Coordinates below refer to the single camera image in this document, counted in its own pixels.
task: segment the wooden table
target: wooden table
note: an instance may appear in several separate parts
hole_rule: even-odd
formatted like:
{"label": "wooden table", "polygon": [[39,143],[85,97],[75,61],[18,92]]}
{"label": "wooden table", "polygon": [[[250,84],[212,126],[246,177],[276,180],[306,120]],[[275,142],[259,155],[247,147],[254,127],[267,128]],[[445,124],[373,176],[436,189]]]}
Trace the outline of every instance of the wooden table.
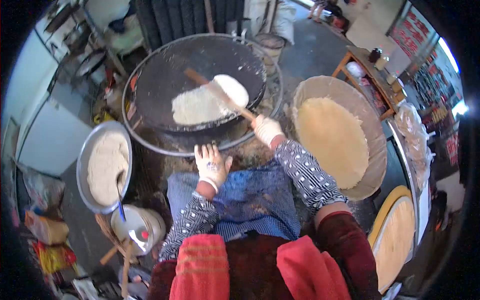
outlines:
{"label": "wooden table", "polygon": [[368,55],[370,52],[364,48],[358,48],[354,46],[347,46],[347,53],[343,57],[342,61],[335,69],[332,74],[332,77],[336,77],[340,71],[342,71],[347,78],[345,81],[351,81],[355,88],[360,91],[365,97],[372,98],[370,92],[368,92],[365,87],[360,85],[360,81],[358,78],[353,76],[346,68],[346,64],[351,61],[356,61],[360,66],[363,67],[367,76],[372,79],[373,84],[377,87],[378,91],[380,92],[384,102],[388,105],[388,109],[385,113],[380,115],[380,120],[384,120],[393,114],[395,114],[398,110],[398,107],[395,103],[395,93],[392,90],[392,87],[387,83],[385,79],[385,75],[380,73],[376,68],[374,68],[374,64],[368,61]]}

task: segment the wooden handle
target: wooden handle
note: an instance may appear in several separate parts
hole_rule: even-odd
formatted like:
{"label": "wooden handle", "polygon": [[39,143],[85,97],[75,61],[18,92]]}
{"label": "wooden handle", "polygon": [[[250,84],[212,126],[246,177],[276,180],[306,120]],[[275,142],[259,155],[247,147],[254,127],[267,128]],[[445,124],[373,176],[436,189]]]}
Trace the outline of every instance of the wooden handle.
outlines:
{"label": "wooden handle", "polygon": [[214,33],[213,29],[213,18],[212,18],[212,6],[210,5],[210,0],[204,0],[205,3],[205,16],[207,17],[207,26],[208,32]]}
{"label": "wooden handle", "polygon": [[129,238],[127,246],[127,255],[123,261],[123,273],[121,281],[121,296],[125,299],[128,296],[128,270],[130,269],[130,257],[132,256],[133,240]]}
{"label": "wooden handle", "polygon": [[[121,243],[122,243],[123,245],[125,245],[125,244],[126,244],[126,241],[127,241],[127,239],[124,238],[124,239],[121,241]],[[117,246],[117,245],[114,245],[114,246],[112,247],[112,249],[110,249],[110,250],[107,252],[107,254],[105,254],[105,255],[100,259],[100,264],[101,264],[101,265],[106,265],[106,264],[110,261],[110,259],[112,259],[113,255],[114,255],[115,253],[117,253],[118,250],[119,250],[118,246]]]}
{"label": "wooden handle", "polygon": [[[187,75],[188,77],[190,77],[192,80],[194,80],[200,85],[210,83],[205,77],[201,76],[199,73],[197,73],[196,71],[190,68],[186,69],[184,73],[185,75]],[[225,103],[227,103],[227,105],[231,106],[234,110],[237,110],[244,118],[246,118],[250,122],[253,122],[257,118],[251,111],[249,111],[246,108],[240,107],[235,102],[233,102],[233,100],[230,99],[230,97],[227,94],[225,94],[225,92],[220,86],[209,85],[208,87],[212,92],[214,92],[217,95],[217,97],[222,99]]]}

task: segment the batter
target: batter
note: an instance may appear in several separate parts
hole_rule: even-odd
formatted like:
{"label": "batter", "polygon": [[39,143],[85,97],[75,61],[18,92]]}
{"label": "batter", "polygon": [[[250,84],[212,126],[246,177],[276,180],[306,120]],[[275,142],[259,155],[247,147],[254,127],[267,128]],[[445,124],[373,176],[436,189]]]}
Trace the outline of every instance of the batter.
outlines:
{"label": "batter", "polygon": [[368,167],[361,121],[329,98],[306,100],[298,112],[300,142],[341,189],[351,189]]}
{"label": "batter", "polygon": [[[213,81],[238,105],[246,107],[248,93],[235,78],[219,74]],[[177,124],[195,125],[222,119],[233,113],[225,102],[211,91],[209,85],[202,85],[178,95],[172,101],[173,119]]]}
{"label": "batter", "polygon": [[88,161],[87,182],[93,198],[104,206],[118,201],[116,179],[124,170],[118,185],[121,191],[125,186],[128,171],[128,144],[121,133],[107,132],[95,143]]}

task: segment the metal rim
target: metal rim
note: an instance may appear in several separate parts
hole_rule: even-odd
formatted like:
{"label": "metal rim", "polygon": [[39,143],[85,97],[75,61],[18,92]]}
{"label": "metal rim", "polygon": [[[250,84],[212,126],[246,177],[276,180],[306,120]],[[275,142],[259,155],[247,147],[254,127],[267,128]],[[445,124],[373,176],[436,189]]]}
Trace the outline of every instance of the metal rim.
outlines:
{"label": "metal rim", "polygon": [[[175,41],[181,41],[181,40],[185,40],[185,39],[190,39],[190,38],[195,38],[195,37],[199,37],[199,36],[222,36],[222,37],[228,37],[228,38],[231,38],[233,40],[237,40],[237,41],[243,41],[243,42],[246,42],[246,43],[249,43],[249,44],[252,44],[256,50],[260,51],[260,53],[262,53],[264,56],[267,56],[274,64],[275,66],[275,69],[278,73],[278,79],[280,81],[280,88],[279,88],[279,91],[278,91],[278,101],[277,101],[277,104],[275,105],[275,107],[273,108],[272,112],[270,113],[269,117],[270,118],[274,118],[278,111],[280,110],[280,106],[282,104],[282,101],[283,101],[283,76],[282,76],[282,72],[280,70],[280,67],[278,66],[278,64],[272,59],[272,57],[270,55],[268,55],[268,53],[266,53],[263,49],[262,49],[262,46],[260,46],[259,44],[257,44],[256,42],[252,42],[252,41],[249,41],[241,36],[230,36],[230,35],[227,35],[227,34],[219,34],[219,33],[202,33],[202,34],[197,34],[197,35],[192,35],[192,36],[185,36],[185,37],[182,37],[182,38],[179,38],[179,39],[176,39]],[[195,156],[195,153],[194,152],[190,152],[190,153],[185,153],[185,152],[179,152],[179,151],[170,151],[170,150],[166,150],[166,149],[163,149],[163,148],[160,148],[160,147],[156,147],[152,144],[150,144],[149,142],[147,142],[146,140],[144,140],[143,138],[141,138],[141,136],[139,136],[134,130],[133,128],[130,126],[130,123],[128,122],[128,119],[127,119],[127,112],[125,110],[125,96],[127,95],[127,89],[129,87],[129,84],[130,84],[130,81],[132,80],[132,78],[135,76],[135,74],[137,73],[138,69],[140,67],[143,66],[143,64],[145,64],[153,55],[155,55],[156,53],[162,51],[164,48],[168,47],[170,43],[168,44],[165,44],[163,45],[162,47],[158,48],[157,50],[153,51],[149,56],[147,56],[142,62],[140,62],[135,70],[133,70],[133,72],[130,74],[126,84],[125,84],[125,87],[123,89],[123,95],[122,95],[122,99],[121,99],[121,112],[122,112],[122,116],[123,116],[123,122],[124,122],[124,125],[125,127],[127,128],[128,132],[132,135],[132,137],[138,141],[140,144],[142,144],[143,146],[145,146],[146,148],[154,151],[154,152],[157,152],[157,153],[160,153],[160,154],[164,154],[164,155],[169,155],[169,156],[176,156],[176,157],[194,157]],[[220,147],[218,147],[218,149],[220,151],[223,151],[223,150],[227,150],[227,149],[230,149],[234,146],[237,146],[247,140],[249,140],[250,138],[252,138],[253,136],[255,135],[255,133],[253,131],[243,135],[241,138],[235,140],[235,141],[232,141],[230,143],[227,143],[227,144],[224,144],[224,145],[221,145]]]}

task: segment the spoon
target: spoon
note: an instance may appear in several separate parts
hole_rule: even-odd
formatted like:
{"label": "spoon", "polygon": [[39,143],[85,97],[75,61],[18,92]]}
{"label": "spoon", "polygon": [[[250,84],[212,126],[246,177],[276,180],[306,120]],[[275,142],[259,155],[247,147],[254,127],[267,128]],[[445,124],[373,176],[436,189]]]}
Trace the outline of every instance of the spoon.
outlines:
{"label": "spoon", "polygon": [[126,222],[127,219],[125,218],[125,211],[123,210],[123,205],[121,203],[122,198],[120,196],[120,191],[119,191],[119,182],[120,182],[120,179],[121,179],[121,177],[123,176],[124,173],[125,173],[125,170],[122,170],[117,174],[117,178],[115,179],[115,186],[117,187],[117,193],[119,195],[119,201],[118,202],[119,202],[120,217],[124,222]]}

